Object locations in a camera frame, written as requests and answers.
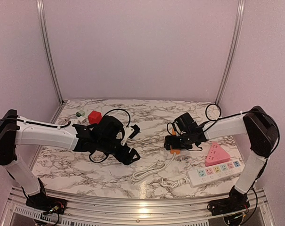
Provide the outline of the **red cube socket adapter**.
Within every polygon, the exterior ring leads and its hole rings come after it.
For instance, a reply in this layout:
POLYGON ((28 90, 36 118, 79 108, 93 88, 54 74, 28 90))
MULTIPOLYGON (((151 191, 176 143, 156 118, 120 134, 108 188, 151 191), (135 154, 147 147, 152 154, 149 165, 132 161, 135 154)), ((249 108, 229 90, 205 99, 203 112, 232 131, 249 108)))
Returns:
POLYGON ((101 119, 102 119, 102 114, 101 114, 101 112, 98 112, 98 111, 92 111, 88 115, 88 122, 89 122, 89 124, 99 124, 101 119))

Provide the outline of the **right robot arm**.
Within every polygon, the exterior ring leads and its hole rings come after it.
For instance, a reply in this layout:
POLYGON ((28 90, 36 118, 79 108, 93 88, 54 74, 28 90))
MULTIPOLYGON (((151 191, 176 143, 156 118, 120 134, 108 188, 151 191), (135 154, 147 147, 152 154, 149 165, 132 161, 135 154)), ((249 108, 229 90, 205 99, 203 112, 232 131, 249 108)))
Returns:
POLYGON ((216 216, 248 207, 247 194, 263 174, 269 157, 280 141, 279 128, 274 119, 260 106, 255 106, 249 111, 208 119, 201 124, 185 113, 176 118, 172 125, 180 134, 165 137, 164 148, 168 151, 190 149, 192 145, 199 146, 202 142, 219 137, 248 135, 251 152, 239 179, 227 198, 210 201, 208 209, 216 216))

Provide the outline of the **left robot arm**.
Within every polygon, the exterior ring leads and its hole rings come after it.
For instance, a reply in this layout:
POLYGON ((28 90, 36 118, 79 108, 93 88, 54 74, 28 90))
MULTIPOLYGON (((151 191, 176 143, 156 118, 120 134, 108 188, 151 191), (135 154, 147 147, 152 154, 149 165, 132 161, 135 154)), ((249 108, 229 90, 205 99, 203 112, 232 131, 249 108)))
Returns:
POLYGON ((117 118, 104 115, 97 123, 85 126, 68 122, 65 125, 32 121, 10 109, 0 119, 0 166, 21 186, 26 205, 42 210, 45 215, 62 215, 67 201, 46 194, 44 184, 16 153, 18 145, 59 147, 74 152, 102 152, 118 162, 130 165, 140 159, 127 140, 140 132, 138 125, 124 126, 117 118))

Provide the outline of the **orange power strip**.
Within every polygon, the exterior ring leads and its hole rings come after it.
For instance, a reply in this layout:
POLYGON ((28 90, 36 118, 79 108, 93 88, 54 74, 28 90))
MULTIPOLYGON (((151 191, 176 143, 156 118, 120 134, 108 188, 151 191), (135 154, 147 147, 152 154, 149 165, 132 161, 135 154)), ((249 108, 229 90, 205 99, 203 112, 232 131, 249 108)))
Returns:
MULTIPOLYGON (((172 135, 177 135, 177 132, 172 129, 172 135)), ((180 154, 180 149, 170 149, 170 154, 175 154, 175 155, 179 155, 180 154)))

